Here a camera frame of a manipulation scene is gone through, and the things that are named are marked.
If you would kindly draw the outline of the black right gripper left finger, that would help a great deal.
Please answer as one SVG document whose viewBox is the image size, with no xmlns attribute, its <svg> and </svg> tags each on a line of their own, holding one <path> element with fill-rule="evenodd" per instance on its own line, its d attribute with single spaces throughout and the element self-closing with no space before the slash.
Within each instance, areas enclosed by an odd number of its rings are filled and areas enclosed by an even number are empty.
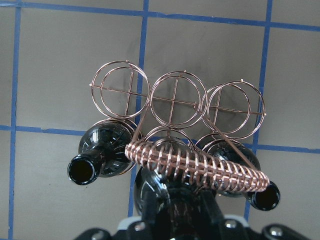
<svg viewBox="0 0 320 240">
<path fill-rule="evenodd" d="M 167 189 L 148 190 L 143 195 L 142 220 L 151 228 L 153 240 L 169 240 L 172 233 L 170 195 Z"/>
</svg>

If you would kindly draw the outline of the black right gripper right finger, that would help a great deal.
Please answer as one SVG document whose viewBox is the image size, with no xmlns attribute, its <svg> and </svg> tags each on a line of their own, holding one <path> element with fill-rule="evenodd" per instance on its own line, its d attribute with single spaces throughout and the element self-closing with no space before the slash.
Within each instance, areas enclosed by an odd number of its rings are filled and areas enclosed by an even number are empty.
<svg viewBox="0 0 320 240">
<path fill-rule="evenodd" d="M 224 216 L 210 190 L 199 194 L 200 220 L 197 221 L 197 234 L 201 240 L 221 240 L 221 224 Z"/>
</svg>

